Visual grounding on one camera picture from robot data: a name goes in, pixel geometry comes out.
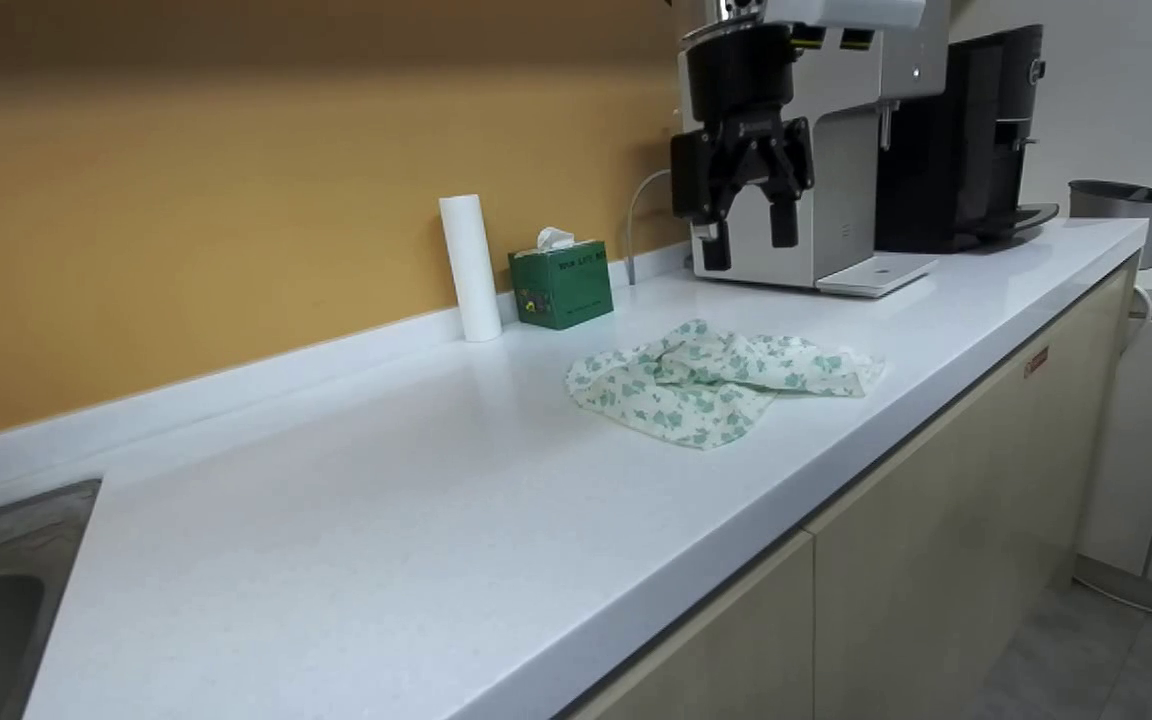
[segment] green tissue box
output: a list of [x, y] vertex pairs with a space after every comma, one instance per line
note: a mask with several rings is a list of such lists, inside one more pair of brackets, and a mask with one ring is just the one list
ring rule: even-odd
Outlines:
[[574, 328], [612, 313], [610, 251], [600, 239], [509, 251], [509, 279], [524, 325]]

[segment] floor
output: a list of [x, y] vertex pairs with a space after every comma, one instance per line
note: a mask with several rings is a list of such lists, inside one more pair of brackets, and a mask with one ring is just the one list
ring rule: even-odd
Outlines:
[[1077, 585], [1052, 588], [973, 720], [1152, 720], [1152, 615]]

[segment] dish towel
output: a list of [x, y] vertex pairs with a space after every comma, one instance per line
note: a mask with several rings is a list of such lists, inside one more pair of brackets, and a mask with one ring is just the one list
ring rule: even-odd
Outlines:
[[882, 359], [807, 337], [736, 337], [704, 319], [628, 352], [584, 354], [570, 370], [580, 406], [684, 449], [750, 437], [776, 394], [865, 394]]

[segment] yellow wall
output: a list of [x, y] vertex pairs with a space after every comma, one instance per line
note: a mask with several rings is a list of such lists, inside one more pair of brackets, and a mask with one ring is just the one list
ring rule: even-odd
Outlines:
[[446, 193], [612, 239], [669, 110], [657, 5], [0, 5], [0, 429], [449, 308]]

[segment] black coffee machine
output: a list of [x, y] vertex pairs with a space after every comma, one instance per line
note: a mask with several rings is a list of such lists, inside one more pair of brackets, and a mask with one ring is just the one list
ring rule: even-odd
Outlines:
[[876, 248], [960, 251], [1016, 243], [1059, 206], [1021, 206], [1046, 28], [966, 40], [949, 47], [946, 94], [891, 110], [882, 152]]

